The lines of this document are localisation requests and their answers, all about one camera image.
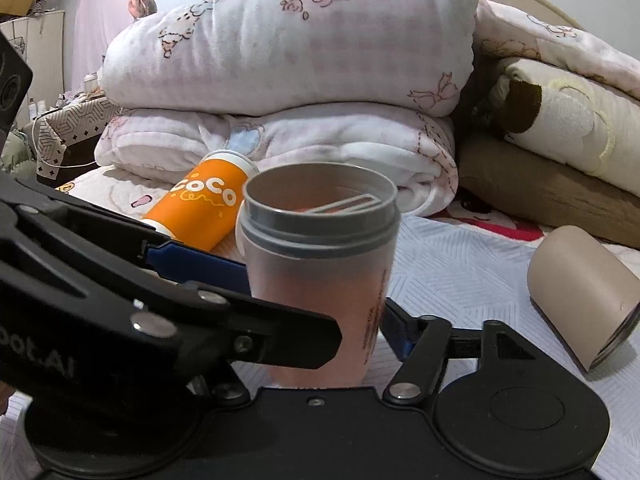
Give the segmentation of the cream brown folded blanket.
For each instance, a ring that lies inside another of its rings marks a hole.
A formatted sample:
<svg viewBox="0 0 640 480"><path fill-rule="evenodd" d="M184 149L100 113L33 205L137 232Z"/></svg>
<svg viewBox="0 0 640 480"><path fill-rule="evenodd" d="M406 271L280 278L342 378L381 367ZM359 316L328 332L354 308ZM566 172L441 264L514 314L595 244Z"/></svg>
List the cream brown folded blanket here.
<svg viewBox="0 0 640 480"><path fill-rule="evenodd" d="M590 32L480 0L474 46L492 56L484 107L519 148L639 192L639 62Z"/></svg>

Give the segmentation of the orange coco paper cup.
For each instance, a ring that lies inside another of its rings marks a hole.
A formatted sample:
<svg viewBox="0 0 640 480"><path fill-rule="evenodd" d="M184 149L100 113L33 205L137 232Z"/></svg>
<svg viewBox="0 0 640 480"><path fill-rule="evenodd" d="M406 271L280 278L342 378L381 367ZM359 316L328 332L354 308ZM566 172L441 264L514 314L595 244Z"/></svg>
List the orange coco paper cup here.
<svg viewBox="0 0 640 480"><path fill-rule="evenodd" d="M189 171L143 217L173 240L209 252L235 227L243 186L258 174L246 156L213 151Z"/></svg>

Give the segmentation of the translucent pink cup grey rim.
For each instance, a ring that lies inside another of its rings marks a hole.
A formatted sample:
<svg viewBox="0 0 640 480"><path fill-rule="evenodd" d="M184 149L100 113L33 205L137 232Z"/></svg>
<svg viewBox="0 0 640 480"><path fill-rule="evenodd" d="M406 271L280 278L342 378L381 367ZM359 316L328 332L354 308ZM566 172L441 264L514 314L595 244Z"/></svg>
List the translucent pink cup grey rim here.
<svg viewBox="0 0 640 480"><path fill-rule="evenodd" d="M355 387L370 366L390 281L397 186L371 169L307 162L244 185L236 241L253 296L336 319L342 342L318 370L270 367L285 388Z"/></svg>

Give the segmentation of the pink floral folded quilt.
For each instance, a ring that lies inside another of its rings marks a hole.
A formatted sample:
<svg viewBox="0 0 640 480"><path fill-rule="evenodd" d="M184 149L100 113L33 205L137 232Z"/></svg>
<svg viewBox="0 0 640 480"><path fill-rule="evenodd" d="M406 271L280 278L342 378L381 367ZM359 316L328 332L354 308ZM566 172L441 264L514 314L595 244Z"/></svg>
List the pink floral folded quilt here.
<svg viewBox="0 0 640 480"><path fill-rule="evenodd" d="M96 161L175 183L226 148L260 169L346 162L385 174L405 214L458 188L450 114L472 72L478 0L201 0L106 51L124 110Z"/></svg>

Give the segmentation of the patterned brown white box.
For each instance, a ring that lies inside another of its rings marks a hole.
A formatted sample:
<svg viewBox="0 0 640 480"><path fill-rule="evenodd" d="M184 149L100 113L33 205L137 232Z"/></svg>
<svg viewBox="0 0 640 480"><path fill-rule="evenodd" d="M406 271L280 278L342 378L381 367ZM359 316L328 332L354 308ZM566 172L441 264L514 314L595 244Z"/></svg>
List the patterned brown white box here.
<svg viewBox="0 0 640 480"><path fill-rule="evenodd" d="M98 168L94 150L122 108L105 96L49 110L22 128L29 159L26 178L57 188Z"/></svg>

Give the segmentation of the brown pillow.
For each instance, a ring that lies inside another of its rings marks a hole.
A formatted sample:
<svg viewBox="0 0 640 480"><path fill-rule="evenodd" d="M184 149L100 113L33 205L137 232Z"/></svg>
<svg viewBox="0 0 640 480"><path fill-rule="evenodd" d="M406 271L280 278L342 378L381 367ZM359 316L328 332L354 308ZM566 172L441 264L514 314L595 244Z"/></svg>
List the brown pillow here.
<svg viewBox="0 0 640 480"><path fill-rule="evenodd" d="M459 184L504 214L639 247L639 197L488 136L459 148Z"/></svg>

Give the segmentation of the white cabinet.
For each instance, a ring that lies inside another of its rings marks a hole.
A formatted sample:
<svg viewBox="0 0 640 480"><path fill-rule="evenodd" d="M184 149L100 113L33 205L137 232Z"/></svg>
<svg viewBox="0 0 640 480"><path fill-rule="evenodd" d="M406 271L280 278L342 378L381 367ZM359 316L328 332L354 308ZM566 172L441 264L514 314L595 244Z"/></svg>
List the white cabinet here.
<svg viewBox="0 0 640 480"><path fill-rule="evenodd" d="M29 122L28 104L53 105L64 92L64 11L44 12L33 18L16 18L1 24L1 31L32 70L32 84L17 113L18 128Z"/></svg>

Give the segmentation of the beige tumbler lying down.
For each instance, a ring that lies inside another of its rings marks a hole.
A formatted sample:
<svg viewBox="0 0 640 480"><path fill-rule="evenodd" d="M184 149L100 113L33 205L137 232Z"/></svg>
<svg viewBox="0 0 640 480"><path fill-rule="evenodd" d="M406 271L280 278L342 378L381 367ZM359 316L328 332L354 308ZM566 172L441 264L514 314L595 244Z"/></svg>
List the beige tumbler lying down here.
<svg viewBox="0 0 640 480"><path fill-rule="evenodd" d="M578 226L561 226L535 249L529 296L587 372L639 324L639 278Z"/></svg>

